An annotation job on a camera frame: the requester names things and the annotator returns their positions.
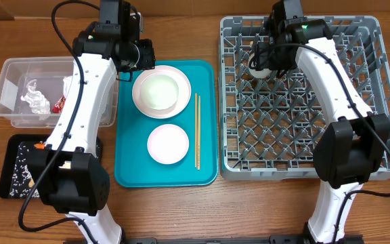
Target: crumpled plastic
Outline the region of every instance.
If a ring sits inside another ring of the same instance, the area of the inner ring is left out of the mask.
[[[29,103],[32,113],[43,115],[40,116],[40,120],[45,120],[49,118],[51,113],[51,103],[40,91],[36,91],[37,84],[35,81],[36,80],[30,81],[34,83],[26,87],[28,92],[25,94],[25,96],[20,96],[20,99]]]
[[[63,82],[62,94],[65,98],[67,98],[68,96],[68,90],[70,90],[70,86],[72,85],[72,79],[73,79],[72,76],[64,77],[62,79]]]

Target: red wrapper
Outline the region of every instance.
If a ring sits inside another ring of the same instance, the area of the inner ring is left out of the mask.
[[[55,105],[53,106],[52,108],[52,112],[53,113],[61,113],[63,107],[64,107],[64,103],[66,102],[66,98],[64,96],[62,96],[57,103],[55,103]]]

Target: wooden table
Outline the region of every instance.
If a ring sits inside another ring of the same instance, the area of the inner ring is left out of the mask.
[[[380,20],[390,63],[390,12],[372,15]],[[203,59],[213,65],[217,76],[221,18],[146,18],[143,36],[153,40],[157,60]],[[59,20],[58,25],[71,43],[90,22]],[[49,20],[0,22],[0,72],[8,58],[68,55]],[[0,173],[8,139],[21,133],[50,131],[15,129],[8,120],[0,118]],[[111,175],[110,211],[128,237],[268,237],[300,233],[315,207],[318,180],[230,182],[218,176],[206,187],[123,188],[113,177],[115,134],[116,126],[100,129],[99,137],[104,141],[102,162]],[[390,180],[370,182],[364,188],[390,192]],[[21,204],[21,200],[0,199],[0,243],[61,243],[81,237],[73,223],[37,233],[24,232],[18,226]],[[25,218],[28,226],[38,226],[61,217],[52,207],[32,201]],[[367,243],[390,243],[390,199],[358,196],[346,233],[364,234]]]

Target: plastic bin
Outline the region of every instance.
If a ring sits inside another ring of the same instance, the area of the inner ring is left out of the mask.
[[[390,70],[378,20],[372,16],[308,16],[324,19],[344,69],[375,113],[390,120]],[[312,151],[325,130],[306,76],[290,70],[282,79],[256,79],[248,71],[251,41],[269,41],[265,16],[225,17],[219,40],[221,175],[226,180],[317,178]],[[390,178],[385,156],[371,180]]]
[[[52,106],[63,96],[63,78],[73,75],[73,57],[10,58],[5,61],[0,75],[0,117],[12,122],[14,127],[54,127],[60,114],[47,118],[31,112],[27,102],[20,99],[27,93],[27,85],[36,79],[40,91]],[[118,103],[118,82],[111,87],[100,127],[115,122]]]

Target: white plate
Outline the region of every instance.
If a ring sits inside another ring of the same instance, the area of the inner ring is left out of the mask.
[[[169,76],[174,79],[174,81],[179,86],[178,99],[170,108],[164,110],[155,110],[142,102],[141,84],[152,75]],[[152,70],[145,70],[142,72],[133,84],[132,89],[132,98],[137,109],[139,109],[141,113],[155,119],[168,119],[172,116],[178,115],[188,105],[191,96],[190,94],[191,87],[189,79],[179,69],[167,65],[159,65]]]
[[[148,136],[147,149],[156,162],[173,164],[182,160],[188,153],[189,138],[186,132],[176,125],[161,125]]]

